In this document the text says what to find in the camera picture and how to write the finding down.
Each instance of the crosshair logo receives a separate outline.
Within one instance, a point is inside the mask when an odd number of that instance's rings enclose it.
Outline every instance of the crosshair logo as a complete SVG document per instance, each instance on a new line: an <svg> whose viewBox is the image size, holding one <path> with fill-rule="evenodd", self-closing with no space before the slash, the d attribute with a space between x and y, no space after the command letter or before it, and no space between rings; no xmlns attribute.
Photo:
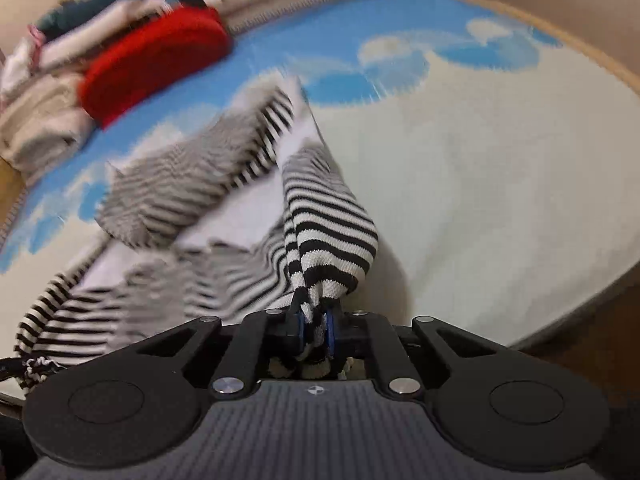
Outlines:
<svg viewBox="0 0 640 480"><path fill-rule="evenodd" d="M314 384L312 387L306 389L311 395L317 396L325 393L326 388L323 388L319 384Z"/></svg>

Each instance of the brown floor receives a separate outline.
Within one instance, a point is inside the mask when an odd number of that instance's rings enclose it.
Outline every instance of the brown floor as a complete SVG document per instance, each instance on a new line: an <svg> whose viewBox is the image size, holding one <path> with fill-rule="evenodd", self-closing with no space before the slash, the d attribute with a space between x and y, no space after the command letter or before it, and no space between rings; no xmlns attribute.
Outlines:
<svg viewBox="0 0 640 480"><path fill-rule="evenodd" d="M611 400L640 397L640 285L528 353L587 377Z"/></svg>

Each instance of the pile of clothing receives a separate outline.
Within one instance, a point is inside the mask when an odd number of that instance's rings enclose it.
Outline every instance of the pile of clothing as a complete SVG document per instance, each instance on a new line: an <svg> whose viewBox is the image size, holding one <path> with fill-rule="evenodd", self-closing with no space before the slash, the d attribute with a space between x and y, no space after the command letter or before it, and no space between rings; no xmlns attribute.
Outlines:
<svg viewBox="0 0 640 480"><path fill-rule="evenodd" d="M27 392L188 320L237 323L267 308L305 327L302 354L274 359L272 375L323 377L334 371L327 307L364 280L378 248L298 81L281 76L241 91L196 136L118 168L96 220L96 245L20 323Z"/></svg>
<svg viewBox="0 0 640 480"><path fill-rule="evenodd" d="M43 16L0 77L0 156L27 185L232 41L204 0L68 0Z"/></svg>

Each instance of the red folded fabric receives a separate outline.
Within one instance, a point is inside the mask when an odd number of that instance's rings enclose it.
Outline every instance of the red folded fabric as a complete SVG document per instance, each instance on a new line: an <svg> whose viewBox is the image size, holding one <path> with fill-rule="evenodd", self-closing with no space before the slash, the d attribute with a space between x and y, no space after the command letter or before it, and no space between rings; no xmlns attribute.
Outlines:
<svg viewBox="0 0 640 480"><path fill-rule="evenodd" d="M215 9L180 7L100 54L78 89L80 103L108 126L155 92L226 56L231 44Z"/></svg>

